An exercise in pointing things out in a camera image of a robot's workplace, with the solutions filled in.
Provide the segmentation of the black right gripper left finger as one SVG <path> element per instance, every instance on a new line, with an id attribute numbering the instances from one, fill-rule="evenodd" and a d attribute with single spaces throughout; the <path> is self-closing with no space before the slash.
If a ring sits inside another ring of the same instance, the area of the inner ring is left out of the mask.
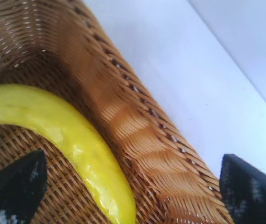
<path id="1" fill-rule="evenodd" d="M 29 224 L 47 188 L 46 156 L 33 151 L 0 171 L 0 224 Z"/>

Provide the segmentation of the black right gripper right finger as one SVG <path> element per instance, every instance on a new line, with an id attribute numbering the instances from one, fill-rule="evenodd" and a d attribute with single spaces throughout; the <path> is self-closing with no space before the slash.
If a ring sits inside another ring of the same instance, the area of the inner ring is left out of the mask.
<path id="1" fill-rule="evenodd" d="M 219 189 L 236 224 L 266 224 L 266 174 L 234 154 L 224 154 Z"/>

